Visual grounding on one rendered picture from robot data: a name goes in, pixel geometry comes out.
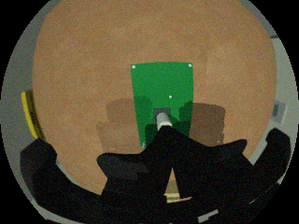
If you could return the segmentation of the green circuit board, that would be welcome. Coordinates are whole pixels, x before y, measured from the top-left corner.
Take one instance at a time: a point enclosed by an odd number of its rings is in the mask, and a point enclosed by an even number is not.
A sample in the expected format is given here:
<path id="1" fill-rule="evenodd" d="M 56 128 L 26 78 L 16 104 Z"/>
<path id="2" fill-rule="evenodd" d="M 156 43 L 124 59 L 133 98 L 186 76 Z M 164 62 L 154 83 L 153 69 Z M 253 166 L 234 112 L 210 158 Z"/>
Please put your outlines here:
<path id="1" fill-rule="evenodd" d="M 139 145 L 146 148 L 162 126 L 190 137 L 193 111 L 192 63 L 131 64 Z"/>

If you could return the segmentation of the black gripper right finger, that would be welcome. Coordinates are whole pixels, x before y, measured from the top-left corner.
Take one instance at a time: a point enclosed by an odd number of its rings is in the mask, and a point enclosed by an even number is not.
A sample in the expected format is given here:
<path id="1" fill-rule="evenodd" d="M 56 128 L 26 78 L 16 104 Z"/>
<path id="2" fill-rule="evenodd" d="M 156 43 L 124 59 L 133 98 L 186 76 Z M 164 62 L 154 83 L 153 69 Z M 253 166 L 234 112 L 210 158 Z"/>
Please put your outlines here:
<path id="1" fill-rule="evenodd" d="M 207 147 L 188 138 L 176 128 L 167 127 L 168 153 L 175 158 L 173 173 L 180 199 L 190 198 L 191 191 L 217 161 L 228 160 L 247 148 L 247 139 L 236 139 L 227 145 Z"/>

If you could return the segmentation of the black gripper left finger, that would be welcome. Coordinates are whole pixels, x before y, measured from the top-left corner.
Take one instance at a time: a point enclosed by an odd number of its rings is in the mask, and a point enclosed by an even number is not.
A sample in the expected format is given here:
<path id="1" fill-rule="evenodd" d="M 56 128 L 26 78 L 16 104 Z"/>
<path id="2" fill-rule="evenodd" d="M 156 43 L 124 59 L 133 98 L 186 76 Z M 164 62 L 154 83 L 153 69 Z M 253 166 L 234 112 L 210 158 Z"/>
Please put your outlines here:
<path id="1" fill-rule="evenodd" d="M 107 176 L 122 179 L 161 180 L 161 194 L 167 190 L 175 158 L 168 153 L 167 127 L 162 126 L 139 154 L 104 153 L 97 159 L 98 167 Z"/>

